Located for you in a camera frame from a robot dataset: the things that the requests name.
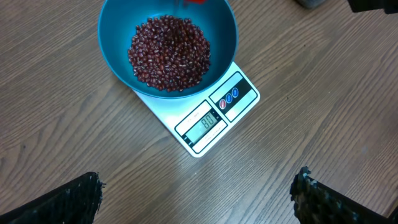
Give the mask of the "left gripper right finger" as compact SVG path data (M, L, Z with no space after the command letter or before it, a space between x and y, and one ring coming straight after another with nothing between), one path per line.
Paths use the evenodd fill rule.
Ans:
M302 167L290 186L301 224L397 224L397 209L384 217L310 177Z

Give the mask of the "red scoop with blue handle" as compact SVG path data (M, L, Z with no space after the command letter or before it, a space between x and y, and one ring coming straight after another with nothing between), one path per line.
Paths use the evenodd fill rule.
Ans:
M185 0L185 2L195 3L195 4L203 4L206 0Z

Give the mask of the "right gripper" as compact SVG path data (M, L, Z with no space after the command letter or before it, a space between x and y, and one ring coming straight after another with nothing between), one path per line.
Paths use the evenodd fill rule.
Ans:
M397 0L348 0L353 12L365 12L383 9L386 14L396 14Z

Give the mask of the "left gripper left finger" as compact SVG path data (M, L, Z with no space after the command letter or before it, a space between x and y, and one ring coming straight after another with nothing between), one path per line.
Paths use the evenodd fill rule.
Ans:
M96 172L76 179L1 215L2 224L92 224L105 183Z

